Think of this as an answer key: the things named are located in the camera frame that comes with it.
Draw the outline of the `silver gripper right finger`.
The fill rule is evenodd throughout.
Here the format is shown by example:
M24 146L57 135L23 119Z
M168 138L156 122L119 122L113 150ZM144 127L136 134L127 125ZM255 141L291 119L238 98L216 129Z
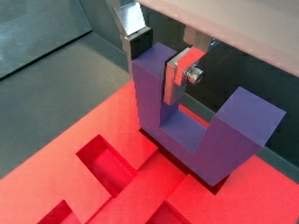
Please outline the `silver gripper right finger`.
M168 105L174 105L183 97L187 83L195 85L202 80L203 71L196 64L210 49L211 36L187 26L183 41L191 47L179 52L165 64L163 101Z

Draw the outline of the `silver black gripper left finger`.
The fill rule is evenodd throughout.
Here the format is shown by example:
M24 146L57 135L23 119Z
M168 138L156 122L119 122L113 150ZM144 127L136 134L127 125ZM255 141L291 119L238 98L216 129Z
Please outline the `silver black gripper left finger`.
M107 7L120 31L128 71L132 71L132 60L152 46L153 30L145 25L141 6L135 0L107 0Z

